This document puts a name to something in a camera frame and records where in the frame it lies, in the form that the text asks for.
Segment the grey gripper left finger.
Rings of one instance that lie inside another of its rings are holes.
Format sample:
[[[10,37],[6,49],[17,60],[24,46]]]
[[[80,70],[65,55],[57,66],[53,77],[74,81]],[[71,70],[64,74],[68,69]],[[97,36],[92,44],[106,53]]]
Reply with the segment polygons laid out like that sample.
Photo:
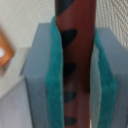
[[[63,50],[55,18],[38,25],[23,75],[33,128],[64,128]]]

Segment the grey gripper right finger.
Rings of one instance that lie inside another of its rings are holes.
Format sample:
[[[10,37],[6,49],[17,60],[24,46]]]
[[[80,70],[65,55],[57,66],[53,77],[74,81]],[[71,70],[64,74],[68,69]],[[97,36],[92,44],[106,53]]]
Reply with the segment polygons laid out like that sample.
[[[90,70],[92,128],[128,128],[128,52],[109,28],[96,28]]]

